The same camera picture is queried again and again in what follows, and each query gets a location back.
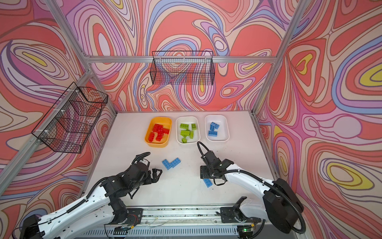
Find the white plastic bin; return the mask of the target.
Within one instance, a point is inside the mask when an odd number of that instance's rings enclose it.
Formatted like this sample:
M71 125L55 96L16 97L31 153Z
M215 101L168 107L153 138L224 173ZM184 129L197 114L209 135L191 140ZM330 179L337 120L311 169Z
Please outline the white plastic bin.
M211 122L215 122L220 125L217 136L209 136L208 131L210 130ZM227 118L223 115L207 115L205 117L205 127L206 127L206 137L212 142L226 142L230 138L229 128Z
M176 120L176 136L180 144L194 144L201 139L199 122L196 117L185 116Z

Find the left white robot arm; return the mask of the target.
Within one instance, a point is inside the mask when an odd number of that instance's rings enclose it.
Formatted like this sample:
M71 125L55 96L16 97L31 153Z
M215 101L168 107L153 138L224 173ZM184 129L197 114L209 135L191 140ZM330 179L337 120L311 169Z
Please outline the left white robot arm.
M150 169L144 158L135 159L121 173L101 178L89 193L75 202L44 216L27 217L21 239L74 238L99 225L126 224L131 217L122 198L133 198L143 185L157 183L163 171Z

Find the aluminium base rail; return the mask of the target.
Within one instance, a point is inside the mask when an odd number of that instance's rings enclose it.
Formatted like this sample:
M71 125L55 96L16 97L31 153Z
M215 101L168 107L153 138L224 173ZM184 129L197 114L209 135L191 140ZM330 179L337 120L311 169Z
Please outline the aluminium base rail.
M58 239L159 239L175 237L249 238L270 224L260 216L234 213L233 205L131 207L124 223L111 222L101 208L88 220L67 226Z

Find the middle white plastic bin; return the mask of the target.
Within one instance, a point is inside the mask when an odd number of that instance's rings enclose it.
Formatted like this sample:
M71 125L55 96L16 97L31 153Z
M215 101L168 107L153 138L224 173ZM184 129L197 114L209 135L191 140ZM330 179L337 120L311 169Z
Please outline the middle white plastic bin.
M201 139L199 122L196 117L185 116L176 120L176 136L180 144L194 144Z

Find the right white plastic bin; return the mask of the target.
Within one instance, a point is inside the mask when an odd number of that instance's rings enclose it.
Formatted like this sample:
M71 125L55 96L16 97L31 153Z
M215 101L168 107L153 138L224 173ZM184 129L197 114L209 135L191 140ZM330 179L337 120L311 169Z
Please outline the right white plastic bin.
M220 125L217 136L209 136L208 131L210 130L211 122L215 122ZM227 118L223 115L207 115L205 117L205 127L206 127L206 137L212 142L226 142L230 138L229 128Z

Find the yellow plastic bin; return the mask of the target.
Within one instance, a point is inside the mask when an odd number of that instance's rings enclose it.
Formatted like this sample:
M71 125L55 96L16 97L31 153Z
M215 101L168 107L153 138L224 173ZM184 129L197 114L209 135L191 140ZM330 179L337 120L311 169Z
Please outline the yellow plastic bin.
M154 124L161 124L164 126L164 128L167 128L170 130L170 133L169 134L164 134L163 136L163 139L158 142L155 140L156 136L157 136L157 132L155 132L155 138L153 140L153 142L149 142L148 141L148 136L150 134L150 132L153 132L152 131L152 128L154 126ZM163 148L165 146L168 145L168 142L169 142L169 139L170 139L170 134L171 134L171 131L172 131L172 120L168 117L154 117L149 125L148 125L148 128L147 128L147 132L146 132L146 135L145 135L145 142L150 146L150 147L159 147L159 148Z

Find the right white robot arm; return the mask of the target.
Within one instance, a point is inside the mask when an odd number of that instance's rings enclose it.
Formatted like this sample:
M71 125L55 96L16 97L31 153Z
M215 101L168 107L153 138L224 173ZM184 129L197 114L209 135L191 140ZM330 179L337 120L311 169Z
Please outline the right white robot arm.
M285 180L256 176L231 160L220 160L211 150L201 155L205 163L200 169L201 179L222 180L220 186L226 182L235 184L262 200L262 203L257 203L245 196L240 198L233 206L234 215L240 222L244 221L243 217L258 218L271 222L285 234L306 232L306 222L302 216L304 206Z

